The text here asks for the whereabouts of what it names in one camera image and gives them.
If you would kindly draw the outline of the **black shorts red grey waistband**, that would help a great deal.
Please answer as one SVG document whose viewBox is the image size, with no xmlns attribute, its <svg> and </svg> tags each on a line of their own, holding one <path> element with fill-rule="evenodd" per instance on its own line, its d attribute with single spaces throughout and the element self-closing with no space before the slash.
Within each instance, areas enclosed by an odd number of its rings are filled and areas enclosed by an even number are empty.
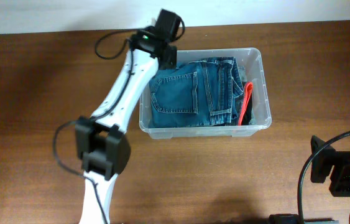
<svg viewBox="0 0 350 224">
<path fill-rule="evenodd" d="M 232 119 L 232 125 L 235 126 L 247 126 L 252 124 L 252 92 L 253 83 L 243 82 L 244 91 L 241 96 L 235 98 L 234 102 L 234 118 Z"/>
</svg>

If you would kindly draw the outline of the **light blue jeans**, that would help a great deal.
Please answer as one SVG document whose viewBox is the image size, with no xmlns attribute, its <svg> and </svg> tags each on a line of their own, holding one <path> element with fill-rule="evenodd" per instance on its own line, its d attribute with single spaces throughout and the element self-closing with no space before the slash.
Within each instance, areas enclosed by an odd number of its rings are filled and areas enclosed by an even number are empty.
<svg viewBox="0 0 350 224">
<path fill-rule="evenodd" d="M 249 80 L 246 77 L 246 69 L 245 69 L 245 67 L 243 67 L 243 66 L 239 67 L 239 75 L 240 75 L 240 78 L 241 78 L 241 83 L 249 82 Z M 252 124 L 251 125 L 256 125 L 256 118 L 255 118 L 255 115 L 254 115 L 254 112 L 253 112 L 253 107 L 252 107 Z"/>
</svg>

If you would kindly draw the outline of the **dark blue jeans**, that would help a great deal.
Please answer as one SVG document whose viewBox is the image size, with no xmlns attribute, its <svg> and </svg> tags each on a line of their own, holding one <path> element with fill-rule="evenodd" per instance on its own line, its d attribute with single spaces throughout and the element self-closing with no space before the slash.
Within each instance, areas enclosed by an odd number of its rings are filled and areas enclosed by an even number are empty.
<svg viewBox="0 0 350 224">
<path fill-rule="evenodd" d="M 159 70 L 149 82 L 152 128 L 234 126 L 243 94 L 234 57 L 210 57 Z"/>
</svg>

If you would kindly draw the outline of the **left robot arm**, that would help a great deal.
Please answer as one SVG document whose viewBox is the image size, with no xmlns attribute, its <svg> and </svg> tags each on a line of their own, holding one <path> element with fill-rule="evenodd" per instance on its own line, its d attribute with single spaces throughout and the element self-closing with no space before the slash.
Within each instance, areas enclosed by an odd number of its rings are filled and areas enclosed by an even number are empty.
<svg viewBox="0 0 350 224">
<path fill-rule="evenodd" d="M 85 180 L 80 223 L 109 223 L 114 184 L 131 154 L 126 132 L 132 112 L 157 71 L 175 67 L 173 42 L 184 33 L 181 17 L 165 9 L 154 25 L 134 30 L 125 41 L 126 59 L 108 95 L 90 118 L 76 121 L 77 156 Z"/>
</svg>

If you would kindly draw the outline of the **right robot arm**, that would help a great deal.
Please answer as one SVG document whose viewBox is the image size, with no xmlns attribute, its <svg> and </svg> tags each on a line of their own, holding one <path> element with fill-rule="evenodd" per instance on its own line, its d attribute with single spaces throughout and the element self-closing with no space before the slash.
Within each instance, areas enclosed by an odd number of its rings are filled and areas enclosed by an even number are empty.
<svg viewBox="0 0 350 224">
<path fill-rule="evenodd" d="M 339 134 L 328 141 L 317 136 L 311 137 L 311 156 L 306 160 L 300 172 L 297 185 L 297 214 L 270 215 L 269 224 L 301 224 L 301 223 L 337 223 L 331 219 L 307 220 L 303 214 L 303 182 L 309 167 L 310 181 L 322 184 L 330 178 L 329 191 L 334 197 L 350 197 L 350 151 L 337 151 L 331 145 L 350 136 L 350 131 Z"/>
</svg>

